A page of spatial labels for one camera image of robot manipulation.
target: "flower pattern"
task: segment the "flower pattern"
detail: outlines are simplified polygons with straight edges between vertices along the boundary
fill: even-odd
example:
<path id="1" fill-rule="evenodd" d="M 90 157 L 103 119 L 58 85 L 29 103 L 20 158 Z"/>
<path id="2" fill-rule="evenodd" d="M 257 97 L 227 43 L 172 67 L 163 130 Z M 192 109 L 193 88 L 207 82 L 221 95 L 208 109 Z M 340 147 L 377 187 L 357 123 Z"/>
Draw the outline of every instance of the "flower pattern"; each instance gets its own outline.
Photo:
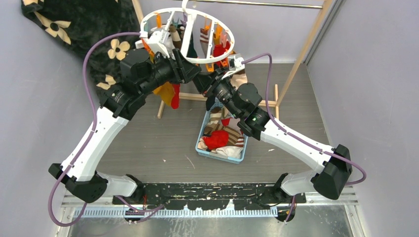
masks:
<path id="1" fill-rule="evenodd" d="M 129 50 L 130 45 L 127 41 L 119 43 L 118 39 L 111 40 L 111 49 L 108 50 L 108 56 L 110 59 L 115 57 L 118 60 L 123 60 L 125 58 L 126 52 Z"/>
<path id="2" fill-rule="evenodd" d="M 107 90 L 107 89 L 111 88 L 112 85 L 117 83 L 115 81 L 114 77 L 111 76 L 111 75 L 106 75 L 105 76 L 105 81 L 106 81 L 106 83 L 99 82 L 96 86 L 98 86 L 98 87 L 100 87 L 104 90 Z"/>
<path id="3" fill-rule="evenodd" d="M 33 3 L 38 4 L 38 0 L 23 0 L 23 4 L 25 6 L 30 5 L 30 4 L 33 4 Z"/>
<path id="4" fill-rule="evenodd" d="M 71 39 L 68 37 L 67 32 L 64 30 L 64 28 L 68 28 L 70 26 L 71 22 L 51 21 L 37 12 L 35 12 L 35 15 L 42 23 L 42 25 L 46 27 L 45 31 L 48 34 L 52 35 L 54 38 L 59 36 L 65 43 L 71 44 Z"/>

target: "blue laundry basket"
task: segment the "blue laundry basket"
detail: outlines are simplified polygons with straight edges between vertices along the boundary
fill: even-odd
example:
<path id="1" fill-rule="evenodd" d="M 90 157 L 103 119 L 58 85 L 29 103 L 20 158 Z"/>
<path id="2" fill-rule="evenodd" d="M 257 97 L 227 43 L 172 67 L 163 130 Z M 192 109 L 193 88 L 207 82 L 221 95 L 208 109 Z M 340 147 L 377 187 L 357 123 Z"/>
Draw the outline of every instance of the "blue laundry basket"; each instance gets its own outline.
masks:
<path id="1" fill-rule="evenodd" d="M 213 158 L 213 159 L 227 161 L 227 162 L 234 163 L 234 164 L 240 164 L 240 162 L 242 162 L 243 159 L 245 158 L 246 147 L 247 147 L 247 144 L 248 144 L 248 137 L 246 135 L 243 136 L 244 137 L 244 146 L 243 146 L 243 150 L 242 150 L 242 153 L 241 153 L 239 159 L 234 158 L 234 157 L 223 156 L 223 155 L 219 155 L 219 154 L 216 154 L 216 153 L 207 152 L 207 151 L 198 149 L 199 139 L 203 136 L 204 128 L 206 127 L 206 125 L 208 124 L 208 122 L 210 120 L 211 110 L 215 107 L 223 107 L 223 104 L 221 104 L 218 100 L 215 100 L 215 103 L 211 107 L 211 109 L 205 113 L 204 121 L 202 122 L 202 126 L 201 126 L 201 132 L 199 133 L 198 140 L 197 140 L 197 143 L 195 145 L 195 150 L 198 152 L 198 154 L 200 156 L 203 156 L 203 157 L 209 157 L 209 158 Z"/>

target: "wooden clothes rack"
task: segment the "wooden clothes rack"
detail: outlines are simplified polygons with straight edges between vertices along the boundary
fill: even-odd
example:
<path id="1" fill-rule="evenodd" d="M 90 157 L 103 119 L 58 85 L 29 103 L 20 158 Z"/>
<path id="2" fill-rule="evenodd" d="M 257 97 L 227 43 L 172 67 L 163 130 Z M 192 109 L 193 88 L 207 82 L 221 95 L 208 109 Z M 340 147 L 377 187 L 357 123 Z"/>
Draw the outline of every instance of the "wooden clothes rack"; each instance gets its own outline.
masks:
<path id="1" fill-rule="evenodd" d="M 321 27 L 329 9 L 333 3 L 333 0 L 319 0 L 322 2 L 322 5 L 303 5 L 303 4 L 289 4 L 289 3 L 266 3 L 266 2 L 251 2 L 251 1 L 238 1 L 238 0 L 193 0 L 197 2 L 217 2 L 217 3 L 225 3 L 225 4 L 239 4 L 239 5 L 258 5 L 258 6 L 274 6 L 274 7 L 290 7 L 290 8 L 305 8 L 305 9 L 316 9 L 319 10 L 317 14 L 316 20 L 314 21 L 313 27 L 310 30 L 310 33 L 307 39 L 304 42 L 304 45 L 298 55 L 293 68 L 291 69 L 290 74 L 285 81 L 284 86 L 281 89 L 281 92 L 278 93 L 278 85 L 274 85 L 274 95 L 275 101 L 268 101 L 268 105 L 266 105 L 265 101 L 262 100 L 260 106 L 268 106 L 271 108 L 275 108 L 275 117 L 279 119 L 279 105 L 281 104 L 291 82 L 294 79 L 294 76 L 300 67 L 300 64 L 304 60 L 310 46 L 313 44 L 313 40 L 315 39 L 319 28 Z M 138 22 L 141 23 L 142 19 L 144 18 L 141 5 L 139 0 L 132 0 L 132 4 L 134 6 L 135 14 L 137 15 Z M 195 101 L 206 101 L 207 99 L 200 94 L 192 94 L 192 93 L 183 93 L 179 94 L 179 98 L 182 100 L 195 100 Z M 161 119 L 163 115 L 163 109 L 165 107 L 165 103 L 161 101 L 159 110 L 157 112 L 157 117 Z"/>

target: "gray wall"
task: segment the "gray wall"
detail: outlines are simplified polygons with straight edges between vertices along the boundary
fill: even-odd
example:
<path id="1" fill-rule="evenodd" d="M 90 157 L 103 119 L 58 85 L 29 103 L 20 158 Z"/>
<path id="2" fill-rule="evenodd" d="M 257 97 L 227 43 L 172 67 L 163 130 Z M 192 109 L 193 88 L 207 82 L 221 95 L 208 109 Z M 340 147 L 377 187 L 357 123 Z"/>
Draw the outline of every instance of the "gray wall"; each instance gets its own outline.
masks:
<path id="1" fill-rule="evenodd" d="M 261 1 L 322 4 L 318 0 Z M 140 0 L 140 2 L 144 16 L 154 10 L 181 7 L 182 4 L 181 1 L 173 0 Z M 187 5 L 188 8 L 193 8 L 193 6 L 192 1 Z M 315 9 L 204 2 L 197 3 L 195 9 L 212 15 L 226 24 L 236 39 L 235 51 L 241 53 L 245 59 L 270 52 L 274 62 L 277 63 L 291 63 L 296 60 L 319 12 Z M 168 14 L 162 16 L 164 20 L 167 18 Z M 195 26 L 193 31 L 195 49 L 198 56 L 203 57 L 199 43 L 199 28 L 204 26 L 204 18 L 199 17 Z M 263 57 L 257 62 L 268 62 L 268 59 Z"/>
<path id="2" fill-rule="evenodd" d="M 368 173 L 370 236 L 419 236 L 419 1 L 379 2 L 346 1 L 309 72 L 332 144 Z"/>
<path id="3" fill-rule="evenodd" d="M 1 4 L 0 236 L 51 236 L 48 174 L 91 122 L 81 61 L 23 17 L 20 3 Z M 56 193 L 55 209 L 64 195 Z"/>

